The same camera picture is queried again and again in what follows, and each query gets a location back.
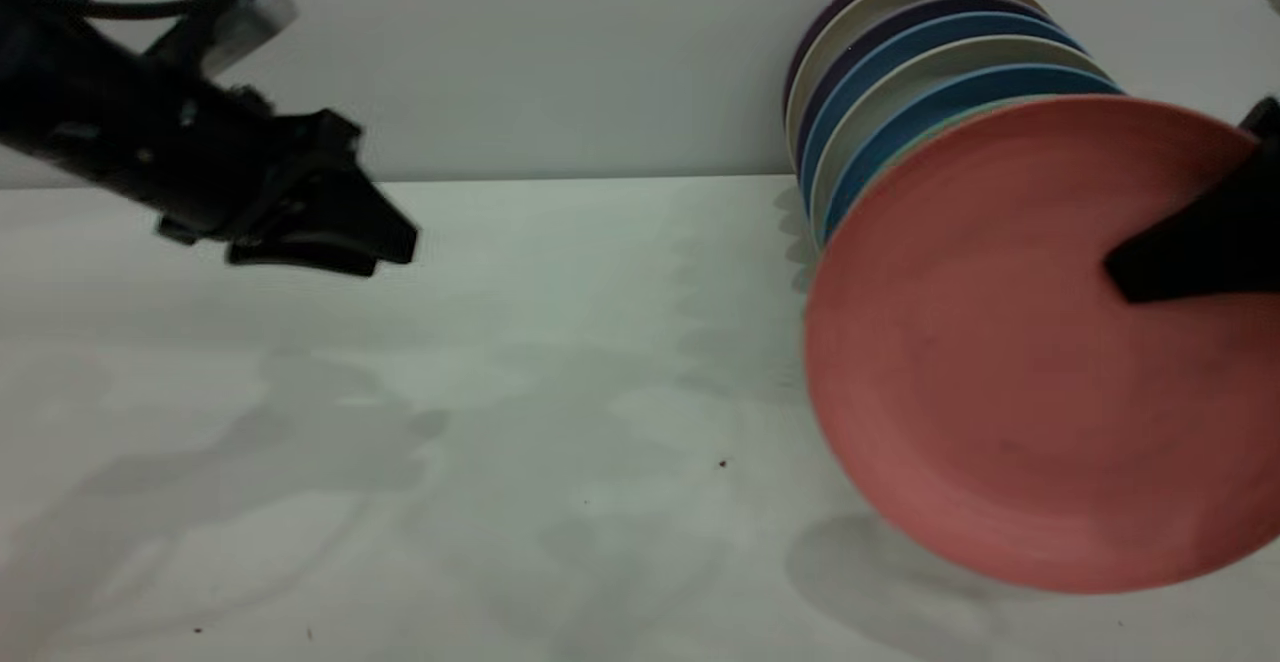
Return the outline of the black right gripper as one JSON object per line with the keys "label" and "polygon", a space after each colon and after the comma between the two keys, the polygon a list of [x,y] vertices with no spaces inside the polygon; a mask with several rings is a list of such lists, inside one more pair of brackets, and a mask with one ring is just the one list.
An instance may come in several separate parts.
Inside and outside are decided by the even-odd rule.
{"label": "black right gripper", "polygon": [[1277,97],[1254,102],[1240,129],[1260,141],[1243,164],[1103,257],[1128,302],[1277,293]]}

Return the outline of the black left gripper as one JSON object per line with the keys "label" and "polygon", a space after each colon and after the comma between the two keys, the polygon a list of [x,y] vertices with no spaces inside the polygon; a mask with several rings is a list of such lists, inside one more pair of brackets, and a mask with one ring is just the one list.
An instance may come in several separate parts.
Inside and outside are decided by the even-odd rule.
{"label": "black left gripper", "polygon": [[230,266],[371,277],[413,262],[419,228],[358,165],[338,111],[279,115],[252,87],[150,85],[150,205],[178,245],[223,241]]}

